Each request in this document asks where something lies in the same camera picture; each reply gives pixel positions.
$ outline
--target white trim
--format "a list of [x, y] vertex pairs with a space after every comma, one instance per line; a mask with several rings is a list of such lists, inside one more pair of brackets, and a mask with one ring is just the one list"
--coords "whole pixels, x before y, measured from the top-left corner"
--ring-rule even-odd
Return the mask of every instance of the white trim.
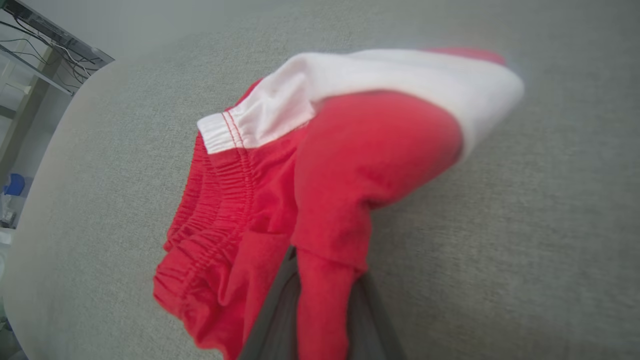
[[369, 50], [338, 55], [303, 53], [264, 78], [237, 106], [198, 121], [209, 154], [256, 148], [312, 119], [331, 96], [390, 90], [416, 96], [451, 113], [465, 140], [463, 157], [522, 98], [509, 69], [483, 60], [414, 50]]

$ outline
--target blue object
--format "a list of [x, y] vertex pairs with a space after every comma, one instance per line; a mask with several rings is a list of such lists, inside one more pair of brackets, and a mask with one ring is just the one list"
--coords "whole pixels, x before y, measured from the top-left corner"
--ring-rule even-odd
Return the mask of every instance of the blue object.
[[20, 174], [11, 174], [9, 185], [3, 187], [5, 195], [18, 196], [24, 189], [24, 177]]

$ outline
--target red stitching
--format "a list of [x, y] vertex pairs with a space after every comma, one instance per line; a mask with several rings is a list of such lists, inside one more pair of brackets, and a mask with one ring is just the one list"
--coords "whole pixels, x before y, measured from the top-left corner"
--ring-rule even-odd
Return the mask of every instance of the red stitching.
[[238, 132], [238, 137], [240, 138], [240, 144], [242, 144], [243, 149], [246, 149], [246, 147], [244, 147], [244, 140], [242, 139], [242, 134], [240, 133], [240, 130], [238, 130], [238, 126], [236, 125], [236, 120], [234, 119], [234, 116], [231, 115], [230, 111], [227, 111], [227, 113], [229, 114], [229, 117], [231, 118], [231, 123], [234, 125], [234, 128]]
[[234, 146], [238, 147], [238, 144], [236, 143], [236, 137], [234, 136], [234, 132], [231, 131], [231, 127], [229, 126], [229, 121], [227, 120], [227, 117], [225, 116], [225, 112], [226, 111], [224, 111], [222, 113], [222, 118], [225, 119], [225, 125], [227, 125], [227, 130], [229, 131], [229, 135], [231, 135], [231, 140], [234, 142]]

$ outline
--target gathered fabric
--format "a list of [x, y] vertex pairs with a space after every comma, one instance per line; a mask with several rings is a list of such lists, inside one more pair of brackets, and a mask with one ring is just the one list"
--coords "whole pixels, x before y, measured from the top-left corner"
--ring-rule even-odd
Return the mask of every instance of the gathered fabric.
[[484, 51], [294, 56], [198, 121], [154, 297], [196, 346], [236, 359], [294, 245], [299, 357], [345, 359], [369, 213], [467, 158], [522, 94]]

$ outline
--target red fabric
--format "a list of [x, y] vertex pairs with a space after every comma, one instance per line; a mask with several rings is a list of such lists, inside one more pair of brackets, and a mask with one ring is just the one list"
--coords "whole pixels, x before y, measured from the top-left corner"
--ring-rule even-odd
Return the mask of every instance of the red fabric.
[[461, 146], [446, 111], [394, 92], [328, 99], [308, 126], [257, 149], [207, 155], [198, 135], [154, 296], [197, 346], [235, 359], [292, 243], [300, 359], [345, 359], [369, 212], [450, 167]]

